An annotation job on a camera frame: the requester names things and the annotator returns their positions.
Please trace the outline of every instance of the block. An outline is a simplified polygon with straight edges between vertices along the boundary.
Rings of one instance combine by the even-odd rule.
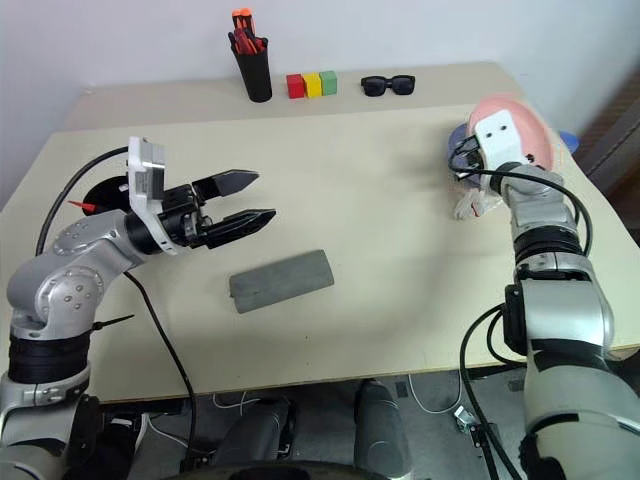
[[[238,313],[273,305],[333,285],[333,273],[324,250],[232,275],[229,290]]]
[[[322,96],[322,80],[320,75],[314,73],[303,73],[304,90],[307,93],[307,97],[321,97]]]
[[[322,95],[335,95],[338,93],[338,77],[336,72],[328,70],[320,72],[320,80],[322,81]]]
[[[299,73],[287,75],[287,88],[289,90],[289,98],[304,97],[304,79]]]

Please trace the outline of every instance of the pink bowl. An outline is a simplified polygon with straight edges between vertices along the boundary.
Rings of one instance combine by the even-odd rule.
[[[534,157],[533,165],[539,165],[545,170],[552,170],[553,148],[547,137],[545,126],[526,105],[513,95],[497,94],[480,100],[469,117],[467,135],[473,135],[476,123],[500,110],[508,110],[511,113],[522,141],[522,154],[532,154]]]

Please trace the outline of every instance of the black sunglasses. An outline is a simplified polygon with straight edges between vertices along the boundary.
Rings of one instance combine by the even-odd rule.
[[[360,85],[367,97],[379,97],[389,87],[396,95],[411,95],[415,84],[416,77],[412,75],[396,75],[391,78],[373,76],[360,80]]]

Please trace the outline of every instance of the gray sponge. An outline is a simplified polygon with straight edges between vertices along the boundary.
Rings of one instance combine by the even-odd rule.
[[[229,279],[238,313],[250,312],[331,285],[333,273],[324,250],[303,253],[238,273]]]

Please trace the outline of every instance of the red block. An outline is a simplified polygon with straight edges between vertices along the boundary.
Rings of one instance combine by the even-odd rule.
[[[287,75],[287,88],[289,89],[289,98],[303,98],[304,80],[302,75],[299,73]]]

